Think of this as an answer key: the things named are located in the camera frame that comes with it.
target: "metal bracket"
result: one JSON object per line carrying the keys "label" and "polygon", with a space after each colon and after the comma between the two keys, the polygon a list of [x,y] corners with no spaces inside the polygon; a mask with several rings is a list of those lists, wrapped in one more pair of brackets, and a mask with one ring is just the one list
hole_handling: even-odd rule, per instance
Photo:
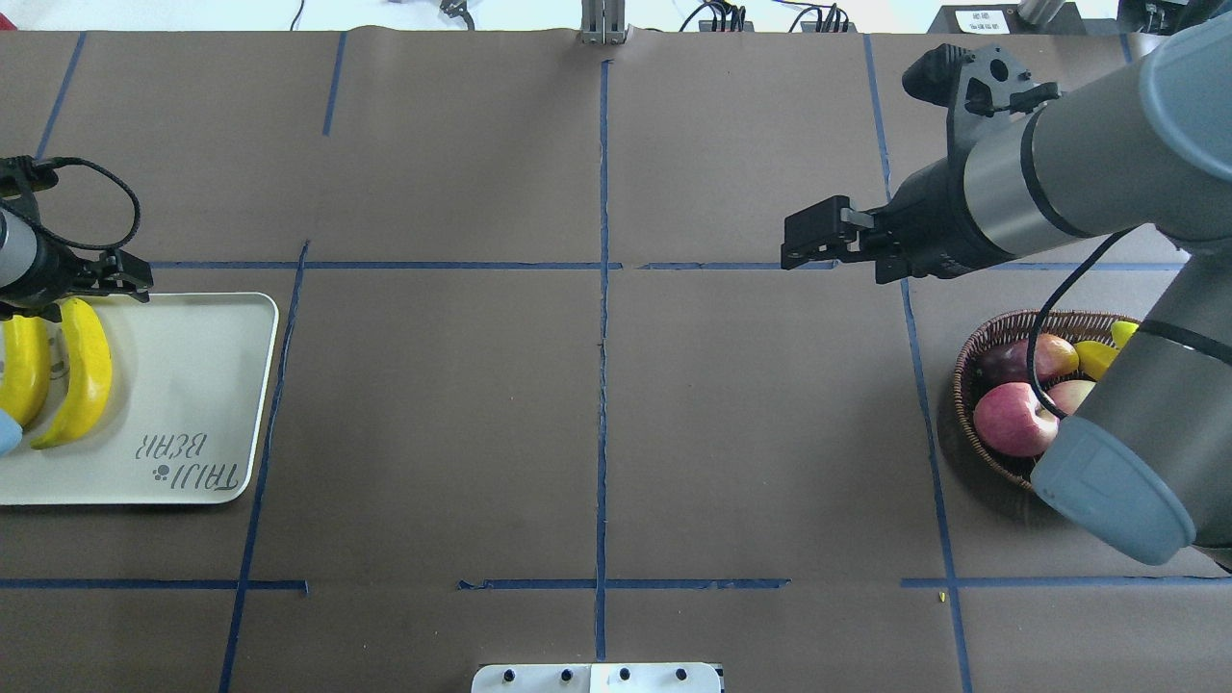
{"label": "metal bracket", "polygon": [[723,693],[723,667],[701,662],[489,665],[471,693]]}
{"label": "metal bracket", "polygon": [[582,42],[593,46],[625,43],[625,0],[582,0]]}

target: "blue tape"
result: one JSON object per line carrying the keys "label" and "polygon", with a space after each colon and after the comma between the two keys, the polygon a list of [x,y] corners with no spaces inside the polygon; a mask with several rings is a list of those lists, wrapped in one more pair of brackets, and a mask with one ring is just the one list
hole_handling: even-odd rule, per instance
{"label": "blue tape", "polygon": [[[881,149],[881,175],[886,185],[886,201],[891,200],[890,192],[890,149],[886,144],[886,127],[881,115],[881,97],[877,95],[877,68],[872,55],[872,38],[864,35],[864,58],[869,70],[869,91],[872,96],[872,117],[877,126],[877,147]],[[912,351],[912,369],[915,372],[915,396],[919,401],[920,413],[924,416],[924,432],[928,437],[928,462],[933,475],[933,502],[936,506],[936,528],[941,540],[941,559],[945,562],[945,576],[947,580],[955,578],[954,550],[950,545],[950,523],[945,517],[945,494],[941,488],[941,470],[938,466],[936,440],[933,435],[933,416],[929,411],[928,385],[924,381],[924,364],[920,359],[919,335],[915,330],[915,312],[912,310],[910,287],[906,279],[898,282],[903,297],[903,317],[907,321],[907,342]],[[958,677],[962,681],[963,693],[971,693],[971,665],[967,660],[967,636],[962,626],[962,608],[958,598],[958,589],[951,587],[950,620],[954,625],[954,645],[958,658]]]}
{"label": "blue tape", "polygon": [[1126,65],[1133,62],[1133,52],[1130,51],[1130,37],[1124,33],[1121,35],[1121,54],[1125,55]]}
{"label": "blue tape", "polygon": [[249,588],[249,573],[253,570],[253,550],[256,546],[256,525],[261,518],[261,504],[265,497],[265,481],[270,471],[270,449],[274,445],[274,429],[278,417],[278,408],[282,404],[282,391],[287,382],[287,354],[291,351],[291,337],[296,329],[296,316],[299,311],[299,290],[303,287],[304,266],[308,258],[308,243],[299,250],[299,266],[296,270],[296,284],[291,290],[291,306],[287,310],[287,326],[282,334],[282,351],[278,354],[278,377],[274,386],[274,397],[270,402],[270,418],[265,427],[264,450],[261,453],[261,466],[256,476],[256,487],[253,491],[253,513],[248,522],[248,536],[244,541],[244,559],[239,568],[239,583],[235,587],[235,604],[232,608],[230,633],[227,636],[227,654],[223,657],[223,672],[218,682],[219,693],[230,689],[232,667],[235,665],[235,646],[239,644],[239,626],[244,617],[244,598]]}
{"label": "blue tape", "polygon": [[463,592],[480,592],[484,589],[594,589],[594,580],[484,580],[478,584],[472,584],[464,580],[458,581],[458,589]]}
{"label": "blue tape", "polygon": [[235,589],[234,580],[6,578],[0,589]]}
{"label": "blue tape", "polygon": [[[838,261],[808,263],[801,270],[830,270]],[[782,270],[779,263],[647,263],[639,270]]]}
{"label": "blue tape", "polygon": [[[1095,263],[1090,271],[1180,271],[1184,266],[1184,263]],[[987,269],[1073,271],[1078,263],[1004,263]]]}
{"label": "blue tape", "polygon": [[881,117],[881,96],[877,92],[877,68],[872,59],[872,37],[864,35],[864,64],[869,70],[869,92],[872,95],[872,122],[877,126],[877,148],[881,150],[881,178],[890,201],[890,147],[886,144],[886,123]]}
{"label": "blue tape", "polygon": [[76,72],[78,59],[81,58],[81,48],[85,47],[85,32],[78,33],[76,47],[73,48],[73,57],[69,58],[69,67],[64,70],[64,80],[60,81],[60,91],[55,95],[55,102],[52,105],[52,113],[47,117],[47,127],[43,128],[43,137],[38,141],[38,149],[34,150],[34,158],[42,159],[43,154],[47,153],[47,143],[52,139],[52,128],[55,127],[55,118],[60,116],[60,106],[64,105],[64,95],[69,91],[69,83],[73,81],[73,73]]}
{"label": "blue tape", "polygon": [[308,594],[308,581],[307,580],[250,580],[248,581],[249,589],[257,591],[287,591],[287,592],[303,592],[304,596]]}
{"label": "blue tape", "polygon": [[786,578],[753,580],[609,580],[612,589],[782,589]]}
{"label": "blue tape", "polygon": [[[179,260],[150,263],[163,270],[293,270],[299,263],[287,260]],[[432,260],[318,260],[306,263],[309,270],[601,270],[602,263],[483,263]],[[607,263],[620,270],[620,263]]]}
{"label": "blue tape", "polygon": [[1232,577],[1199,576],[1068,576],[1068,577],[960,577],[955,580],[912,577],[907,589],[1000,589],[1021,587],[1232,587]]}
{"label": "blue tape", "polygon": [[611,60],[600,65],[599,86],[599,470],[595,511],[595,661],[607,658],[607,86]]}
{"label": "blue tape", "polygon": [[325,105],[325,127],[322,134],[329,137],[334,126],[334,102],[338,100],[338,83],[342,80],[342,55],[346,54],[346,32],[338,35],[338,53],[334,55],[334,80],[329,84],[329,104]]}
{"label": "blue tape", "polygon": [[[143,580],[91,577],[10,577],[0,578],[0,589],[237,589],[235,580]],[[294,591],[308,593],[306,580],[261,580],[249,589]]]}
{"label": "blue tape", "polygon": [[[607,589],[781,589],[791,584],[786,578],[721,578],[721,580],[607,580]],[[477,584],[458,581],[463,592],[485,589],[595,589],[595,580],[484,580]]]}

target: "yellow banana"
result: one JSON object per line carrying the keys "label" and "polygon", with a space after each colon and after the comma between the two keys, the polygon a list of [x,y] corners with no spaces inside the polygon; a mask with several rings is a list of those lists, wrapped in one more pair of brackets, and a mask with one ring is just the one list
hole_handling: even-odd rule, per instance
{"label": "yellow banana", "polygon": [[69,391],[51,428],[30,444],[36,450],[71,443],[90,433],[111,395],[111,348],[99,314],[80,298],[67,300],[60,314],[69,353]]}
{"label": "yellow banana", "polygon": [[52,350],[43,318],[15,316],[4,323],[0,409],[27,428],[43,409],[52,380]]}
{"label": "yellow banana", "polygon": [[1117,354],[1103,342],[1078,342],[1074,350],[1078,351],[1078,367],[1096,381],[1104,377]]}
{"label": "yellow banana", "polygon": [[1117,349],[1125,349],[1125,343],[1138,330],[1138,323],[1129,321],[1116,321],[1112,323],[1112,343]]}

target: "apple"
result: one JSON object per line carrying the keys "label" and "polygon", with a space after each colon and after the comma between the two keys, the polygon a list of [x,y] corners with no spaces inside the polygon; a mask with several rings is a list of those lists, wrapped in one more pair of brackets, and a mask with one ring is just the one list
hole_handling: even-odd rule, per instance
{"label": "apple", "polygon": [[[1035,374],[1040,382],[1078,370],[1078,351],[1056,334],[1041,334],[1035,343]],[[976,375],[989,387],[1003,382],[1026,382],[1026,339],[1000,344],[976,358]]]}
{"label": "apple", "polygon": [[1090,395],[1095,383],[1089,380],[1067,380],[1048,388],[1048,398],[1058,409],[1067,414],[1078,411],[1078,404]]}
{"label": "apple", "polygon": [[1025,382],[1005,382],[976,403],[976,435],[1011,457],[1042,455],[1057,437],[1057,417],[1044,408]]}

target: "white tray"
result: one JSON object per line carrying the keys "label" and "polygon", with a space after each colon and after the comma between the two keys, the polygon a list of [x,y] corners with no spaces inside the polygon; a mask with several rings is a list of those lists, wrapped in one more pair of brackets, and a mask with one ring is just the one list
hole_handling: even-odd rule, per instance
{"label": "white tray", "polygon": [[30,448],[68,386],[68,359],[52,327],[51,392],[21,444],[0,457],[0,504],[205,504],[243,493],[256,454],[277,305],[264,293],[89,302],[115,366],[107,409],[80,440]]}

